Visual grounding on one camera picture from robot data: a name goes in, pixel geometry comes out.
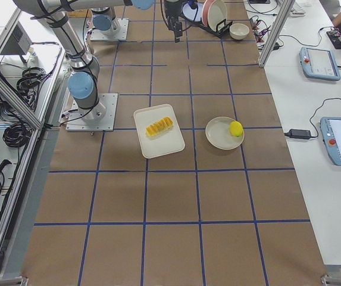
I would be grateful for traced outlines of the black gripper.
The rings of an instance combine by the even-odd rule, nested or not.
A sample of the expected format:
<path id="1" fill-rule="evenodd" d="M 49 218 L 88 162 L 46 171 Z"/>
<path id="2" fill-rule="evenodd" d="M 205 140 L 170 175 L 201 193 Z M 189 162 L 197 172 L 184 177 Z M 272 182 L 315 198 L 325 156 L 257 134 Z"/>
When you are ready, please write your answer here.
<path id="1" fill-rule="evenodd" d="M 182 13 L 182 1 L 164 1 L 165 18 L 169 30 L 174 31 L 174 41 L 180 42 L 182 36 L 182 24 L 179 17 Z"/>

